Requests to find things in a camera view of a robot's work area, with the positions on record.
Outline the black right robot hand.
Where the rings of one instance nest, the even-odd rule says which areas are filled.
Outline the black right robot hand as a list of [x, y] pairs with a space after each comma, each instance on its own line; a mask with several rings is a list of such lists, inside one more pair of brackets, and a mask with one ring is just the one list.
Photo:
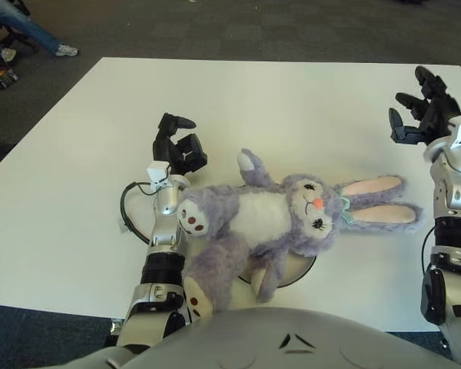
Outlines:
[[390, 137], [397, 144], [430, 145], [436, 139], [451, 135], [449, 127], [452, 124], [449, 120], [460, 116], [461, 111], [456, 99], [446, 92], [447, 86], [440, 76], [418, 65], [415, 68], [415, 77], [423, 97], [417, 98], [398, 92], [395, 99], [410, 111], [419, 124], [416, 127], [405, 125], [400, 113], [395, 108], [390, 108]]

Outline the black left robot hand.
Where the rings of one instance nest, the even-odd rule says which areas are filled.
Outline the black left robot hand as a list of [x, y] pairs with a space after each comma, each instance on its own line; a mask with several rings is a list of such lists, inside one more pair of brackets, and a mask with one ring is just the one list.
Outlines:
[[204, 153], [195, 133], [181, 138], [176, 143], [171, 139], [179, 129], [196, 127], [196, 123], [188, 118], [164, 113], [153, 143], [153, 159], [168, 162], [174, 175], [185, 175], [204, 167], [207, 164], [207, 154]]

